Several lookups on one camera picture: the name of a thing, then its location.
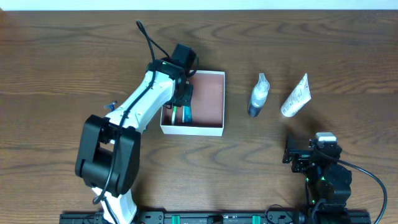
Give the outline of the blue disposable razor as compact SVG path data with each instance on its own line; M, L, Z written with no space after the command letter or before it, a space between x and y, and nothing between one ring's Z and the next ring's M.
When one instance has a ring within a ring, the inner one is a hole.
M110 111L114 111L116 109L116 105L117 105L117 101L112 101L109 104L104 106L104 109L110 110Z

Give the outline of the white cosmetic tube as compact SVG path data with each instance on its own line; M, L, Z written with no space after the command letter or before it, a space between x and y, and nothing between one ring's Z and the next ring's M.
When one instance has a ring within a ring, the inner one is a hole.
M285 117L293 117L311 98L308 75L306 73L281 106L280 111Z

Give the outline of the clear spray bottle dark liquid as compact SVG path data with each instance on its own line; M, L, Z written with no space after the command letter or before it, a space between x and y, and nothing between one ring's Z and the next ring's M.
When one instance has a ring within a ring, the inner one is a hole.
M269 89L270 84L267 81L265 74L260 73L258 83L253 88L250 100L248 102L248 115L250 117L256 117L259 115L267 100Z

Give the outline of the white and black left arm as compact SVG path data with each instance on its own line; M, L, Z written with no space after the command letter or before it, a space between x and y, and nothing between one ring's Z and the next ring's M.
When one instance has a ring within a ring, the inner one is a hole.
M165 105L190 104L193 86L187 83L197 59L165 57L150 62L142 83L106 116L91 115L84 123L75 174L96 194L108 223L132 223L137 206L131 187L140 163L141 135Z

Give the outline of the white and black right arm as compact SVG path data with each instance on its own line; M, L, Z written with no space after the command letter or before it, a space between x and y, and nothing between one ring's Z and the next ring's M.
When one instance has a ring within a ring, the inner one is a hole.
M341 152L342 148L331 132L316 133L309 140L307 149L299 149L294 138L287 137L282 162L291 164L293 173L305 176L307 205L319 203L323 212L344 210L351 195L352 172L337 162Z

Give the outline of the green and white toothbrush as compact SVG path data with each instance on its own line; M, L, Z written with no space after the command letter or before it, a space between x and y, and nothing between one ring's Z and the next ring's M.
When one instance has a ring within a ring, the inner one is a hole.
M177 107L174 106L173 111L172 111L172 118L171 118L171 125L172 126L175 125L176 115L177 115Z

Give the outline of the red and teal toothpaste tube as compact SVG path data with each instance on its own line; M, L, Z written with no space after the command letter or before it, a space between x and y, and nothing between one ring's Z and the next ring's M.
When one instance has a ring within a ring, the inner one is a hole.
M192 108L191 106L183 106L182 123L192 123Z

